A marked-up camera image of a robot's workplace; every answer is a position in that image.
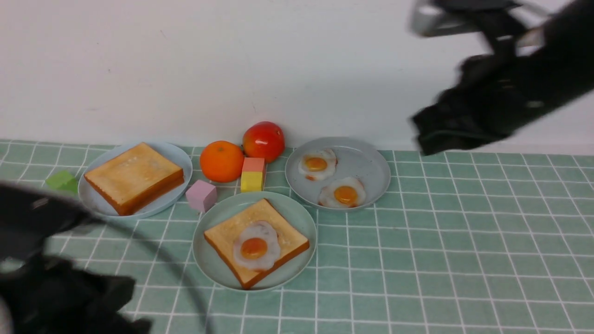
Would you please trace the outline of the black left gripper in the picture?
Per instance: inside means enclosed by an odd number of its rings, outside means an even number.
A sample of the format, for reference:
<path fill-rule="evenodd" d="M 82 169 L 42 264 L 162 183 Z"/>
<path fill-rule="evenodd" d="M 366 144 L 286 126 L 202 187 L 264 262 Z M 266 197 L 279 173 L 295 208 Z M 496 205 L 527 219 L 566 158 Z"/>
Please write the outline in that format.
<path fill-rule="evenodd" d="M 76 268 L 47 257 L 1 273 L 3 334 L 149 334 L 153 321 L 129 319 L 121 310 L 136 280 Z"/>

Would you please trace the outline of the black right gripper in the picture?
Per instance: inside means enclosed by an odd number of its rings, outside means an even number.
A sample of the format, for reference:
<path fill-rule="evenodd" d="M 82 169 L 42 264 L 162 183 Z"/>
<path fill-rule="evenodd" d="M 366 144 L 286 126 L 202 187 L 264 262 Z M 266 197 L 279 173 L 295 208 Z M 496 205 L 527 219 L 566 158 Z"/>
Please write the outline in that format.
<path fill-rule="evenodd" d="M 473 150 L 544 117 L 549 99 L 544 80 L 556 67 L 557 57 L 548 54 L 509 63 L 487 54 L 465 59 L 458 83 L 412 116 L 420 152 Z"/>

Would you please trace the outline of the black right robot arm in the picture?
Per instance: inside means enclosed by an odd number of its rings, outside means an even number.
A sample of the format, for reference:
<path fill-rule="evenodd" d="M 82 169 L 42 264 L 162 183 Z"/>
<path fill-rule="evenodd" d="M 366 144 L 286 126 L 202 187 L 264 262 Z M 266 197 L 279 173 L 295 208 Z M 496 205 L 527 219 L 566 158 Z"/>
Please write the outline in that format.
<path fill-rule="evenodd" d="M 541 25 L 511 11 L 519 0 L 417 0 L 411 29 L 422 37 L 479 32 L 491 53 L 464 59 L 459 81 L 412 116 L 424 156 L 503 141 L 594 85 L 591 0 L 571 0 Z"/>

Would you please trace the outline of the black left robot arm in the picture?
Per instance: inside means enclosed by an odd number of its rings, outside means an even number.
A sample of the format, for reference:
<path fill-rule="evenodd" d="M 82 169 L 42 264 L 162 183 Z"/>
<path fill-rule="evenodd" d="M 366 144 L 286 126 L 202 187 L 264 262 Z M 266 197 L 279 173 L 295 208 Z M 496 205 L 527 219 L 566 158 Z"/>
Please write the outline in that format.
<path fill-rule="evenodd" d="M 135 279 L 77 269 L 46 255 L 54 235 L 107 220 L 65 195 L 2 182 L 1 260 L 22 261 L 1 273 L 3 334 L 148 334 L 152 321 L 130 321 L 120 310 L 131 301 Z"/>

